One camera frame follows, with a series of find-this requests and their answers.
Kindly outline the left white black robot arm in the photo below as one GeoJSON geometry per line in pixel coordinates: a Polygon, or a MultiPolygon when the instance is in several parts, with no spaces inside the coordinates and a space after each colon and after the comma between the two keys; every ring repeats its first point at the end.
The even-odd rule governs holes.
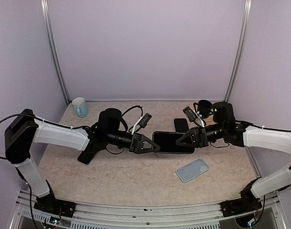
{"type": "Polygon", "coordinates": [[[31,109],[15,115],[5,130],[5,157],[36,195],[34,209],[72,218],[76,204],[57,199],[47,180],[34,162],[32,144],[49,144],[72,148],[80,152],[77,160],[85,165],[107,145],[127,149],[135,154],[159,150],[158,144],[143,134],[129,132],[123,114],[116,108],[107,108],[99,114],[98,122],[91,127],[72,127],[39,118],[31,109]]]}

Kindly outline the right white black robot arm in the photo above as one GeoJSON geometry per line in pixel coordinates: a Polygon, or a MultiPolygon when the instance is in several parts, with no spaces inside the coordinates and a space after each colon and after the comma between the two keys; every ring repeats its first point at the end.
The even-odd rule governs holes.
{"type": "MultiPolygon", "coordinates": [[[[199,125],[189,129],[176,140],[178,146],[207,147],[218,139],[239,147],[259,147],[291,155],[291,130],[280,130],[256,126],[246,121],[237,121],[232,104],[213,104],[212,125],[199,125]]],[[[254,211],[262,207],[260,199],[274,191],[291,186],[291,163],[287,166],[248,183],[240,192],[240,198],[220,203],[224,217],[254,211]]]]}

